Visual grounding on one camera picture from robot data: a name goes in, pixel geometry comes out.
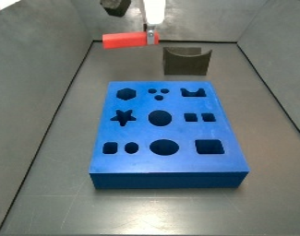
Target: circular hole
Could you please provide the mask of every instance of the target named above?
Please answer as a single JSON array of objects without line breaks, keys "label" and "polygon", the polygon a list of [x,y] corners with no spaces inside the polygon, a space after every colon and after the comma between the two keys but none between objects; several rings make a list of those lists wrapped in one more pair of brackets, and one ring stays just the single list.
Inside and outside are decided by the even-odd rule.
[{"label": "circular hole", "polygon": [[149,93],[156,93],[156,92],[157,92],[157,90],[154,88],[149,89]]},{"label": "circular hole", "polygon": [[168,139],[160,139],[150,143],[150,151],[161,156],[169,156],[177,153],[180,145]]},{"label": "circular hole", "polygon": [[162,95],[156,95],[154,98],[156,98],[157,100],[162,100],[165,97],[164,97]]},{"label": "circular hole", "polygon": [[161,110],[149,114],[149,121],[156,126],[166,126],[172,122],[172,115]]},{"label": "circular hole", "polygon": [[138,144],[137,143],[129,143],[125,145],[125,151],[130,154],[134,154],[138,151]]},{"label": "circular hole", "polygon": [[168,90],[166,88],[162,88],[162,89],[161,89],[161,92],[162,92],[162,93],[168,93],[169,90]]}]

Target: blue foam block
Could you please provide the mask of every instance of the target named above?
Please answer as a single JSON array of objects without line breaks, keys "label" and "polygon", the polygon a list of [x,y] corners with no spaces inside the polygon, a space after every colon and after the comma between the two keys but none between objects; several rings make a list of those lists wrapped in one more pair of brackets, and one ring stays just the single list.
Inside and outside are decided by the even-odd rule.
[{"label": "blue foam block", "polygon": [[97,188],[237,187],[249,168],[211,82],[112,82],[89,174]]}]

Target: gray floor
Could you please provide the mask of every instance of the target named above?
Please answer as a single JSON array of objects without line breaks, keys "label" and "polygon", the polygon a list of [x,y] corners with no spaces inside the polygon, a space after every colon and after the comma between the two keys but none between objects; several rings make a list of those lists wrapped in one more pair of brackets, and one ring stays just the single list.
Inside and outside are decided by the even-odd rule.
[{"label": "gray floor", "polygon": [[[205,77],[164,76],[162,46],[213,49]],[[252,172],[239,189],[96,190],[87,165],[112,80],[211,80]],[[0,234],[300,234],[300,134],[236,44],[96,43]]]}]

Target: hexagonal hole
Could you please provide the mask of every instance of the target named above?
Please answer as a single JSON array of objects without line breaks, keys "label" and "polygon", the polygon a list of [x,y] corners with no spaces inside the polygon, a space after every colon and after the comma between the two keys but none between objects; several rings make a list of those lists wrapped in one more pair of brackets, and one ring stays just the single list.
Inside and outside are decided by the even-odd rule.
[{"label": "hexagonal hole", "polygon": [[136,90],[124,88],[117,92],[117,98],[121,100],[130,100],[136,97]]}]

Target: dark gray block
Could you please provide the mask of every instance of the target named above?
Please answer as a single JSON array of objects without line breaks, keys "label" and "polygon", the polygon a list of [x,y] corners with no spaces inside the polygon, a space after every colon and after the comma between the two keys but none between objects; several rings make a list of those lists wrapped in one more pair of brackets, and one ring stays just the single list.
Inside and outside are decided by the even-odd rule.
[{"label": "dark gray block", "polygon": [[101,5],[110,16],[122,18],[132,0],[101,0]]},{"label": "dark gray block", "polygon": [[165,47],[165,75],[205,76],[213,50],[201,54],[201,48]]},{"label": "dark gray block", "polygon": [[[94,40],[106,33],[144,30],[140,1],[124,18],[112,18],[98,0],[71,0]],[[166,0],[166,18],[157,27],[164,41],[237,41],[267,0]]]},{"label": "dark gray block", "polygon": [[69,0],[0,11],[0,225],[90,44]]},{"label": "dark gray block", "polygon": [[300,1],[269,1],[239,45],[300,130]]}]

